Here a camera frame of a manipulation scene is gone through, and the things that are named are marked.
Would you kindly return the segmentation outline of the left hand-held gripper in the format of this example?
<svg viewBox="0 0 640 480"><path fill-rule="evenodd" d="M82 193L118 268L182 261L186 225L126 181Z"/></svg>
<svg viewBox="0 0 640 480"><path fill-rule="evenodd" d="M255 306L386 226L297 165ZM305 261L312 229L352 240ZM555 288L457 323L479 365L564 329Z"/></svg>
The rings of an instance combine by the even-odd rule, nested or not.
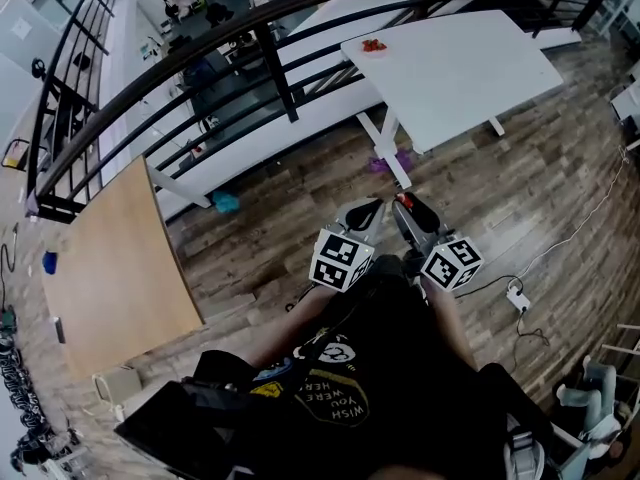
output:
<svg viewBox="0 0 640 480"><path fill-rule="evenodd" d="M319 232L311 258L309 279L337 292L346 292L373 261L386 203L380 198L354 202L338 221Z"/></svg>

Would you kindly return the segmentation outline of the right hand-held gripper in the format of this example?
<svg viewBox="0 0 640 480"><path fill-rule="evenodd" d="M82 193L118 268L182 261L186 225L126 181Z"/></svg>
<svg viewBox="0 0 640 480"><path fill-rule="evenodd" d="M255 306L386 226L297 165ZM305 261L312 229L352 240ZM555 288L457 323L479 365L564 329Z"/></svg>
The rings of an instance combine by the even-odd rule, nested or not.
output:
<svg viewBox="0 0 640 480"><path fill-rule="evenodd" d="M421 251L425 241L443 240L453 235L453 230L416 195L409 196L409 211L398 200L392 202L391 208L401 235L416 251ZM418 273L442 290L451 292L470 282L483 264L483 256L469 237L447 238L431 248Z"/></svg>

